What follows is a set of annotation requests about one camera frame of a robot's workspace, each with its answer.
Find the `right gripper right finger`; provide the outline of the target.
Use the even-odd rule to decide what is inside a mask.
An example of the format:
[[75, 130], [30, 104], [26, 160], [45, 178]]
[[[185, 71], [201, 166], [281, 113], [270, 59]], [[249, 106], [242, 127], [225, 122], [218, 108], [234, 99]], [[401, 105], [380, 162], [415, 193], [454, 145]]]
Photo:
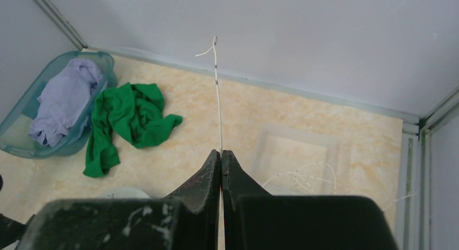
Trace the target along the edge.
[[271, 194], [243, 170], [231, 150], [222, 152], [221, 166], [225, 248], [244, 249], [242, 208], [238, 206], [238, 200], [245, 196], [260, 197]]

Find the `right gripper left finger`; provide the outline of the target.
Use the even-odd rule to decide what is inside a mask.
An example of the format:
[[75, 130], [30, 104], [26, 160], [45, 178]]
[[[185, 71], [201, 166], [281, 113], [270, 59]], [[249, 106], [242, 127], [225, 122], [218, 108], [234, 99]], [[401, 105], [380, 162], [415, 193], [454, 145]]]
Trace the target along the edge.
[[220, 153], [212, 150], [202, 167], [166, 197], [180, 203], [171, 249], [217, 249]]

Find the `white filament spool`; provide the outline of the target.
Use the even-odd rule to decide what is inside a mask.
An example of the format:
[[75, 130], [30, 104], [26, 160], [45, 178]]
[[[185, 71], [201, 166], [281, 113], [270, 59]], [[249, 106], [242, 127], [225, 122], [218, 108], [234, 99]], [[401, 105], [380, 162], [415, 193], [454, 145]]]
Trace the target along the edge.
[[150, 199], [150, 196], [138, 188], [113, 188], [101, 194], [104, 199]]

